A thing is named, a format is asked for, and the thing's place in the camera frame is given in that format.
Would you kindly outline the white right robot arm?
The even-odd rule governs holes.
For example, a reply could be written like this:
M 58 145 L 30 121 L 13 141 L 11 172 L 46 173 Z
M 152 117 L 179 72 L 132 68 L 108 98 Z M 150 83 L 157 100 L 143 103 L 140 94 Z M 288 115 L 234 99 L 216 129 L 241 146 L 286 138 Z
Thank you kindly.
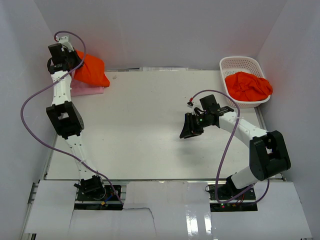
M 227 177 L 224 185 L 216 186 L 216 197 L 225 195 L 236 200 L 257 182 L 262 182 L 291 168 L 291 160 L 283 135 L 267 131 L 241 119 L 234 109 L 225 106 L 218 109 L 195 108 L 184 115 L 181 139 L 200 136 L 206 127 L 215 126 L 230 133 L 249 150 L 248 166 Z

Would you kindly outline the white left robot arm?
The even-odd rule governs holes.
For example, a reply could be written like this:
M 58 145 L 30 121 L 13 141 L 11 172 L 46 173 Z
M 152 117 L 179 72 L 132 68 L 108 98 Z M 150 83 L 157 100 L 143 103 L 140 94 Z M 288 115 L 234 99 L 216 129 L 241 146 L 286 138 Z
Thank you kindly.
M 76 67 L 81 59 L 75 51 L 54 47 L 50 47 L 49 51 L 51 58 L 47 62 L 47 68 L 55 85 L 53 101 L 51 106 L 46 108 L 46 113 L 56 133 L 66 141 L 74 156 L 80 180 L 80 183 L 74 186 L 87 197 L 100 200 L 106 194 L 106 187 L 96 174 L 86 177 L 86 172 L 89 171 L 86 166 L 93 171 L 96 169 L 88 159 L 82 141 L 83 119 L 71 100 L 72 74 L 69 71 Z

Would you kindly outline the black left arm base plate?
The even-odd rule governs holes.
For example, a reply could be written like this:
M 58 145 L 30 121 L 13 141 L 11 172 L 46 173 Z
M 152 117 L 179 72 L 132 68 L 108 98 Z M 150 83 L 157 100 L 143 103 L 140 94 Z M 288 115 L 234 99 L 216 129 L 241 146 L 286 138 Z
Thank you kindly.
M 109 186 L 105 185 L 101 193 L 91 196 L 85 194 L 82 190 L 78 189 L 74 209 L 75 210 L 88 210 L 88 211 L 121 211 L 123 205 L 119 202 L 116 194 L 121 196 L 121 185 L 114 186 L 115 191 Z

